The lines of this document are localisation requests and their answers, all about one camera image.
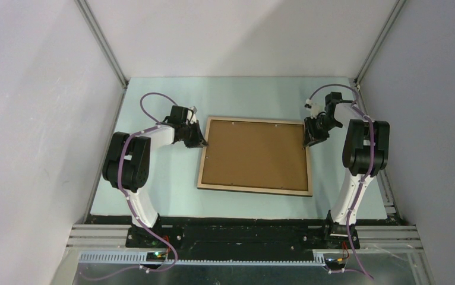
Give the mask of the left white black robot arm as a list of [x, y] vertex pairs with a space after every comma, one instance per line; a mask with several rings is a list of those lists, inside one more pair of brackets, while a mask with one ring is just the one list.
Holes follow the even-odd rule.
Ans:
[[149, 247], [157, 247], [163, 240], [163, 230], [154, 225], [159, 214], [145, 190], [151, 154], [177, 142], [183, 142], [187, 148], [208, 146], [196, 113], [195, 107], [172, 106], [170, 114], [153, 127], [133, 134], [116, 132], [112, 135], [102, 177], [122, 192], [132, 223], [143, 228], [140, 239]]

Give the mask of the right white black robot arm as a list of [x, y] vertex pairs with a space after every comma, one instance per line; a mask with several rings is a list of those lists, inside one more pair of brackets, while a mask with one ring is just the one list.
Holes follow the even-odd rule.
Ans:
[[305, 108], [310, 115], [304, 119], [303, 147], [325, 142], [334, 128], [347, 129], [342, 150], [345, 178], [321, 232], [322, 243], [336, 248], [352, 236], [361, 199], [378, 172], [386, 168], [390, 124], [372, 119], [356, 102], [343, 99], [339, 92], [326, 95], [324, 107], [307, 99]]

